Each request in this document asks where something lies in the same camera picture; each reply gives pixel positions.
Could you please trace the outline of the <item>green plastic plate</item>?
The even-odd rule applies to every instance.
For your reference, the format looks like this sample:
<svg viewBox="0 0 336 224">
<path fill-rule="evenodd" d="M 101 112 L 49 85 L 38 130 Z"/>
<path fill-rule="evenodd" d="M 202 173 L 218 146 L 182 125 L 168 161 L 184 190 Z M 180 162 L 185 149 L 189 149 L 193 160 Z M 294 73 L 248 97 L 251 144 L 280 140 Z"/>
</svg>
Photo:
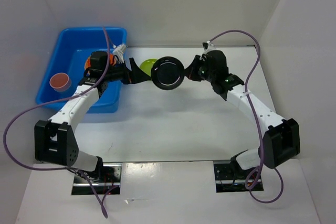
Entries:
<svg viewBox="0 0 336 224">
<path fill-rule="evenodd" d="M 157 59 L 147 59 L 140 64 L 140 69 L 148 76 L 151 76 L 151 70 L 156 61 Z"/>
</svg>

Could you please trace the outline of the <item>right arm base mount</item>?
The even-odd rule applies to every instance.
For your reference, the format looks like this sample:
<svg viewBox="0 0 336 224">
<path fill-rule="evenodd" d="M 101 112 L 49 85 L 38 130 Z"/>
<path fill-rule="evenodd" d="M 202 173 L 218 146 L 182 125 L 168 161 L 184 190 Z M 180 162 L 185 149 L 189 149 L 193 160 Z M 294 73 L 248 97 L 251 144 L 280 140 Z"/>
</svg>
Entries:
<svg viewBox="0 0 336 224">
<path fill-rule="evenodd" d="M 217 193 L 236 193 L 248 191 L 245 180 L 253 168 L 241 170 L 234 168 L 229 160 L 213 163 Z"/>
</svg>

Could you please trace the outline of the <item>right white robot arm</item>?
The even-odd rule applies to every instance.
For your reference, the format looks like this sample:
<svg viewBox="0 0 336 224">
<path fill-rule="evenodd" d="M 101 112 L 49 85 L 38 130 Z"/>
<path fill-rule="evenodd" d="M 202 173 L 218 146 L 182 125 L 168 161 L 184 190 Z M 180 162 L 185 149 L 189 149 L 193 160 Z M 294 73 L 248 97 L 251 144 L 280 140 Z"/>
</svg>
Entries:
<svg viewBox="0 0 336 224">
<path fill-rule="evenodd" d="M 300 153 L 299 125 L 273 112 L 246 87 L 243 80 L 229 73 L 224 53 L 206 51 L 196 55 L 185 69 L 185 76 L 193 81 L 208 81 L 214 92 L 240 110 L 261 131 L 258 148 L 243 151 L 232 158 L 230 172 L 243 178 L 248 170 L 260 164 L 274 169 Z"/>
</svg>

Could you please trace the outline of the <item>pink plastic cup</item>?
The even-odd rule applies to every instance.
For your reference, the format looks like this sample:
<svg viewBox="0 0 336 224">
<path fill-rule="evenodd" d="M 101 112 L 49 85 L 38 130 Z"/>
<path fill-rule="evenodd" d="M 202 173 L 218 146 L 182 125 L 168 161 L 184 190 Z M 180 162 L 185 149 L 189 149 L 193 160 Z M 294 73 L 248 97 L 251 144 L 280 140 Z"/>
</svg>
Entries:
<svg viewBox="0 0 336 224">
<path fill-rule="evenodd" d="M 52 88 L 71 85 L 71 79 L 66 73 L 60 72 L 50 78 L 49 84 Z"/>
</svg>

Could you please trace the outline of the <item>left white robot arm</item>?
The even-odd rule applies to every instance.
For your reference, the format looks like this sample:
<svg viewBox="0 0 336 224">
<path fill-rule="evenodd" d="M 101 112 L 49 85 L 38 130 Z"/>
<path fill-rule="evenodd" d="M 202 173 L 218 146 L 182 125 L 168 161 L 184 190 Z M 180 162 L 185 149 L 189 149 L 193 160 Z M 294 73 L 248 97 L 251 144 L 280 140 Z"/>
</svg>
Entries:
<svg viewBox="0 0 336 224">
<path fill-rule="evenodd" d="M 84 171 L 93 182 L 102 180 L 105 171 L 102 158 L 79 150 L 75 130 L 110 82 L 137 84 L 151 79 L 133 58 L 130 66 L 127 68 L 115 52 L 93 52 L 87 59 L 83 78 L 71 99 L 50 119 L 39 120 L 35 124 L 35 159 Z"/>
</svg>

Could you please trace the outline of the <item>black plastic plate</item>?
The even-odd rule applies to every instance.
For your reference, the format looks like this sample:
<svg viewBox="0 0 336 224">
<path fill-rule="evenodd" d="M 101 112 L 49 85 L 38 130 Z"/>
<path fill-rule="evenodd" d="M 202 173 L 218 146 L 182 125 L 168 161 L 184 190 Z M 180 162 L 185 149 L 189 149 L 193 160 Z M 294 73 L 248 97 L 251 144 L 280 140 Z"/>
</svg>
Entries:
<svg viewBox="0 0 336 224">
<path fill-rule="evenodd" d="M 176 89 L 184 80 L 184 66 L 177 58 L 162 57 L 151 69 L 151 80 L 159 89 Z"/>
</svg>

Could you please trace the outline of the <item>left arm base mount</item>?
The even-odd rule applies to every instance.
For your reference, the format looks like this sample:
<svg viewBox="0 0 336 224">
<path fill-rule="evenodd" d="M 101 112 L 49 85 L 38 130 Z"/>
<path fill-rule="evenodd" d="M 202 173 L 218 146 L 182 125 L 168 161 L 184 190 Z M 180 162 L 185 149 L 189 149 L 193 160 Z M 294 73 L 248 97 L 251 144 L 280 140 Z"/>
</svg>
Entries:
<svg viewBox="0 0 336 224">
<path fill-rule="evenodd" d="M 90 179 L 98 195 L 119 195 L 122 163 L 104 163 L 103 172 L 98 178 Z M 71 194 L 74 196 L 93 195 L 89 183 L 80 174 L 74 175 Z"/>
</svg>

